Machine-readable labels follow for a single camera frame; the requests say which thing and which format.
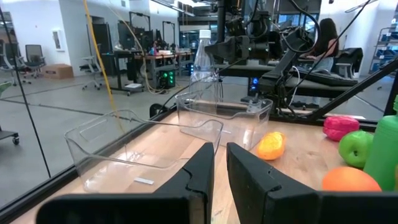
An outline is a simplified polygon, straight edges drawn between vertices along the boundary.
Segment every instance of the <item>person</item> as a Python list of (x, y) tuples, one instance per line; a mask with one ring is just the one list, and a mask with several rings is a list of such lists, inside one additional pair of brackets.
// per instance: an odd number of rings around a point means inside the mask
[[(333, 22), (333, 19), (327, 18), (322, 19), (319, 23), (319, 26), (321, 28), (321, 33), (317, 39), (314, 49), (308, 53), (302, 54), (300, 57), (313, 59), (313, 66), (317, 65), (319, 60), (323, 57), (323, 59), (313, 70), (325, 69), (330, 71), (334, 62), (333, 58), (338, 55), (339, 51), (336, 24)], [(319, 108), (320, 101), (320, 97), (313, 97), (312, 102), (307, 105), (307, 107)]]

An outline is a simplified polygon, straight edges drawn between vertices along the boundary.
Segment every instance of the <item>orange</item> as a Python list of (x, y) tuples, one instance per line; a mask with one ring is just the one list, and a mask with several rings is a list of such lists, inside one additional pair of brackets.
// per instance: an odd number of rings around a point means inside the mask
[(285, 151), (285, 136), (279, 132), (266, 134), (257, 147), (260, 159), (274, 160), (283, 155)]
[(338, 167), (322, 180), (322, 189), (329, 191), (381, 191), (379, 184), (367, 173), (352, 167)]

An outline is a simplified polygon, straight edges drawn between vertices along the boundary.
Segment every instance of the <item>wooden table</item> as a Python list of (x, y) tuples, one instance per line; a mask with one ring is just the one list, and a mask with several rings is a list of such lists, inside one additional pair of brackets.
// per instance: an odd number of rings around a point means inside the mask
[[(164, 121), (177, 123), (177, 114), (171, 114)], [(136, 144), (151, 144), (151, 139), (156, 139), (159, 135), (165, 134), (173, 136), (173, 139), (179, 139), (181, 136), (178, 135), (182, 133), (178, 132), (178, 129), (174, 130), (177, 131), (171, 131), (171, 129), (164, 127), (162, 129), (154, 129), (153, 127), (139, 136)], [(270, 164), (284, 174), (309, 187), (319, 190), (322, 177), (326, 172), (332, 168), (344, 165), (341, 157), (338, 155), (338, 143), (326, 139), (322, 133), (322, 127), (270, 121), (268, 131), (279, 131), (286, 136), (284, 155), (270, 162)], [(189, 145), (187, 150), (197, 150), (203, 143), (204, 141), (201, 139), (194, 139), (191, 143), (186, 142)], [(169, 153), (172, 154), (172, 150), (176, 144), (179, 144), (178, 141), (170, 141), (170, 144), (163, 146), (162, 149), (165, 152), (169, 150)], [(48, 199), (63, 194), (85, 194), (80, 179), (73, 180)], [(14, 220), (13, 223), (34, 224), (35, 214), (42, 203)], [(212, 221), (213, 223), (239, 223), (226, 170), (226, 148), (223, 146), (218, 148), (215, 156)]]

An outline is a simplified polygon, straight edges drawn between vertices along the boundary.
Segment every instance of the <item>office chair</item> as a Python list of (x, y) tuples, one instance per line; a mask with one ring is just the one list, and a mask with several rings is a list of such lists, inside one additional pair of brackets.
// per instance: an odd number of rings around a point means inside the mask
[(30, 75), (34, 78), (39, 76), (40, 69), (44, 67), (45, 57), (43, 57), (42, 46), (37, 44), (27, 44), (25, 45), (26, 49), (26, 62), (22, 59), (21, 63), (33, 71)]
[[(98, 50), (100, 51), (101, 44), (98, 44)], [(82, 90), (85, 90), (90, 83), (94, 83), (94, 87), (97, 88), (97, 90), (101, 89), (102, 83), (98, 83), (95, 76), (98, 74), (102, 73), (101, 67), (98, 64), (98, 58), (95, 54), (95, 56), (90, 56), (90, 57), (84, 57), (83, 60), (87, 61), (86, 65), (80, 66), (80, 70), (84, 71), (87, 75), (91, 75), (93, 79), (86, 83)]]
[[(0, 41), (0, 70), (10, 73), (11, 74), (11, 79), (10, 82), (12, 83), (13, 86), (17, 85), (17, 82), (15, 81), (15, 76), (14, 76), (14, 71), (15, 71), (15, 66), (14, 66), (14, 57), (11, 54), (11, 47), (14, 49), (14, 53), (16, 55), (17, 59), (17, 69), (21, 70), (25, 68), (23, 64), (21, 64), (22, 57), (18, 56), (18, 44), (5, 44), (4, 41)], [(28, 83), (32, 84), (31, 82), (26, 81), (25, 79), (21, 80), (23, 83)]]

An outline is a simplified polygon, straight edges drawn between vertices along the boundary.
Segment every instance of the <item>robot workstation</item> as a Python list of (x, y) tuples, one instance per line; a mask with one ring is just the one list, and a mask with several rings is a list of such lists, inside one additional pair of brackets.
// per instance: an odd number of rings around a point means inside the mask
[[(75, 165), (21, 205), (14, 223), (397, 222), (397, 81), (379, 122), (330, 111), (398, 60), (361, 82), (313, 69), (299, 76), (292, 66), (316, 43), (303, 27), (272, 28), (265, 0), (216, 3), (218, 41), (205, 52), (220, 77), (251, 79), (249, 96), (182, 93), (169, 108), (152, 105), (148, 121), (121, 110), (82, 124), (65, 134)], [(295, 110), (295, 93), (332, 100)]]

